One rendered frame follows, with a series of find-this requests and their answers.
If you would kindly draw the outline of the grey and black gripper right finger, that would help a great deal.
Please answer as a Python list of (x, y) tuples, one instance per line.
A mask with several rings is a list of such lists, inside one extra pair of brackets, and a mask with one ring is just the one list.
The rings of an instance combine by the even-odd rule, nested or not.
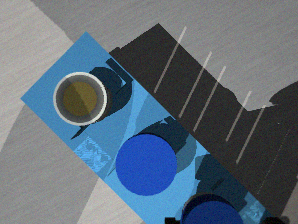
[(282, 220), (278, 217), (267, 217), (265, 220), (262, 221), (262, 224), (285, 224)]

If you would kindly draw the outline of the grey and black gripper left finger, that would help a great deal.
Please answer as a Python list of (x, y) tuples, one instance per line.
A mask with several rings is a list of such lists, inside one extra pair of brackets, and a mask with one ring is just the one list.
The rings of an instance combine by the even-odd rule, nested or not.
[(165, 224), (180, 224), (180, 221), (176, 220), (175, 217), (165, 217)]

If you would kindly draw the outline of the blue tube rack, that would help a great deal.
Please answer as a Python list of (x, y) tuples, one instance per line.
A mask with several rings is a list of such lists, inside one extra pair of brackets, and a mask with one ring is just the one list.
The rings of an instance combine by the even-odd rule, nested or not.
[[(102, 121), (76, 126), (57, 114), (54, 90), (74, 72), (89, 73), (110, 89), (112, 107)], [(87, 31), (20, 99), (146, 224), (165, 224), (165, 217), (180, 221), (185, 202), (199, 192), (226, 199), (244, 224), (261, 224), (266, 217), (274, 217)], [(144, 132), (166, 139), (177, 158), (173, 182), (152, 196), (127, 190), (115, 168), (125, 141)]]

